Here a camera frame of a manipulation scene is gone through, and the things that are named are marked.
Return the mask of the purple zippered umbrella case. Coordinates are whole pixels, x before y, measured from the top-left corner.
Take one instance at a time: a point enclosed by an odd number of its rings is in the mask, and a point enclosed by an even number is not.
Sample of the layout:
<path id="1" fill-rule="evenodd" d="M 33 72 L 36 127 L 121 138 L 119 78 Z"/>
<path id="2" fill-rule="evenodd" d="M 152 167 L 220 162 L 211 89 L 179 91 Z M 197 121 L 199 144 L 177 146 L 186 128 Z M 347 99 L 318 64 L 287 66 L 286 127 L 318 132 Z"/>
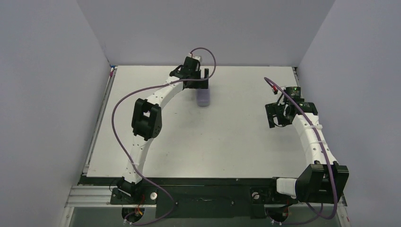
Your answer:
<path id="1" fill-rule="evenodd" d="M 210 105 L 210 89 L 197 89 L 196 102 L 199 107 L 207 107 Z"/>

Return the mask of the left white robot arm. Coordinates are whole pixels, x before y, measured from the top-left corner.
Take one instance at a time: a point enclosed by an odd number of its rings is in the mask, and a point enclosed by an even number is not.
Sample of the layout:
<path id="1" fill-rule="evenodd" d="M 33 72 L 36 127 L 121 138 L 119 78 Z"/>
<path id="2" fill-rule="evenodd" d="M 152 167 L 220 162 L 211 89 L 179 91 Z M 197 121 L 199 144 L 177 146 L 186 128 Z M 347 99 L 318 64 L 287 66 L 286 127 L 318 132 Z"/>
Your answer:
<path id="1" fill-rule="evenodd" d="M 153 140 L 160 134 L 162 129 L 162 110 L 171 99 L 185 89 L 208 89 L 209 78 L 213 75 L 208 69 L 201 69 L 202 57 L 189 53 L 183 64 L 177 66 L 161 85 L 142 88 L 131 92 L 117 102 L 112 111 L 112 130 L 118 144 L 128 158 L 127 168 L 121 179 L 117 182 L 117 188 L 130 196 L 133 202 L 146 199 L 142 188 L 142 182 L 150 183 L 160 189 L 156 183 L 146 178 L 142 171 Z M 115 126 L 115 114 L 119 105 L 128 97 L 146 90 L 154 92 L 146 98 L 135 101 L 131 128 L 133 144 L 127 150 L 120 140 Z"/>

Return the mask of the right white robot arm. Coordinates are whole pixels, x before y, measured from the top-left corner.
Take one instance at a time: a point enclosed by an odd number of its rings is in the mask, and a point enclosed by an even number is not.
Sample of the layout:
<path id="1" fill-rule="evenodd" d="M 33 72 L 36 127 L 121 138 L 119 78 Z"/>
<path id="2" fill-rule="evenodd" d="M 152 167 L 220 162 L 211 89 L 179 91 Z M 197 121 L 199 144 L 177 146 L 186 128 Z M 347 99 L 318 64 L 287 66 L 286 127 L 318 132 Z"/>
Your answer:
<path id="1" fill-rule="evenodd" d="M 276 180 L 276 191 L 300 202 L 338 202 L 349 170 L 331 153 L 314 103 L 301 97 L 300 87 L 285 87 L 277 102 L 266 104 L 265 109 L 270 128 L 295 127 L 306 159 L 306 169 L 298 178 Z"/>

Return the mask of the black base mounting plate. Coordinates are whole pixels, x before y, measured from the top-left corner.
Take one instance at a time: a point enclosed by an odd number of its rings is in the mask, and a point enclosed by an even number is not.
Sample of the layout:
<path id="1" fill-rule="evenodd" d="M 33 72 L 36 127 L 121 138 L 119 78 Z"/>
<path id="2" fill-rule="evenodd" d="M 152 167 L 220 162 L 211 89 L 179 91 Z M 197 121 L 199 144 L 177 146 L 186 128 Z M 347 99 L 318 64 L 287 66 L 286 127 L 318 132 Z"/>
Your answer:
<path id="1" fill-rule="evenodd" d="M 130 222 L 155 209 L 156 218 L 287 217 L 297 201 L 276 191 L 274 178 L 167 178 L 129 183 L 122 177 L 81 176 L 79 185 L 105 186 L 108 203 Z"/>

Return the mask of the aluminium left side rail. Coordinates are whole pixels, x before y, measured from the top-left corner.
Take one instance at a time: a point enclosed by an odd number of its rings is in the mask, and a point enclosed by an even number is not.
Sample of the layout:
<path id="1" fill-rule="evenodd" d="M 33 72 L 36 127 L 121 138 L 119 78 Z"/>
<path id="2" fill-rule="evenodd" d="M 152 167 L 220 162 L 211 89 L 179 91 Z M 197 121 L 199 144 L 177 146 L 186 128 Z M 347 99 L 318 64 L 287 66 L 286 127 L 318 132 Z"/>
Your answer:
<path id="1" fill-rule="evenodd" d="M 94 152 L 94 147 L 96 145 L 96 140 L 97 140 L 97 137 L 98 137 L 98 133 L 100 131 L 100 127 L 101 127 L 102 121 L 103 121 L 103 117 L 104 117 L 104 114 L 105 114 L 105 109 L 107 107 L 108 99 L 109 99 L 109 96 L 110 96 L 110 93 L 111 93 L 111 90 L 112 90 L 114 77 L 115 77 L 117 69 L 118 69 L 118 66 L 112 66 L 111 67 L 109 80 L 107 82 L 107 86 L 106 86 L 106 89 L 105 89 L 105 92 L 104 92 L 104 95 L 103 95 L 101 107 L 100 107 L 100 110 L 99 110 L 99 113 L 98 113 L 98 116 L 97 116 L 97 119 L 96 119 L 94 133 L 93 133 L 92 139 L 90 141 L 89 150 L 88 150 L 88 153 L 87 153 L 87 158 L 85 160 L 84 167 L 83 167 L 81 175 L 87 175 L 87 173 L 88 173 L 88 170 L 89 170 L 89 167 L 90 167 L 91 158 L 92 158 L 92 155 L 93 155 L 93 152 Z"/>

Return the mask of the aluminium front rail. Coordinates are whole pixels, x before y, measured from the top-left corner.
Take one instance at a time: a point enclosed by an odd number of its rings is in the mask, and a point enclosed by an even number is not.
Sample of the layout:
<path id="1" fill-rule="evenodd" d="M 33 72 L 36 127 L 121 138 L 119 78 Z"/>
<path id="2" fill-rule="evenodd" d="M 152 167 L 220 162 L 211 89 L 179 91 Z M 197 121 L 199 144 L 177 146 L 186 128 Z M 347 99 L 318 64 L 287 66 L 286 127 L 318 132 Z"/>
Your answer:
<path id="1" fill-rule="evenodd" d="M 108 186 L 72 186 L 65 207 L 157 207 L 158 197 L 155 195 L 155 199 L 152 200 L 153 195 L 151 195 L 157 194 L 156 192 L 149 192 L 143 202 L 141 202 L 141 199 L 139 202 L 134 202 L 124 192 L 122 192 L 122 195 L 117 195 L 121 191 L 119 189 L 116 190 L 117 192 L 113 193 L 112 189 L 109 189 Z M 204 198 L 201 198 L 201 196 L 193 195 L 193 197 L 194 202 L 206 202 L 207 204 L 211 204 L 212 202 L 228 202 L 228 205 L 236 204 L 236 200 L 228 196 L 204 196 Z"/>

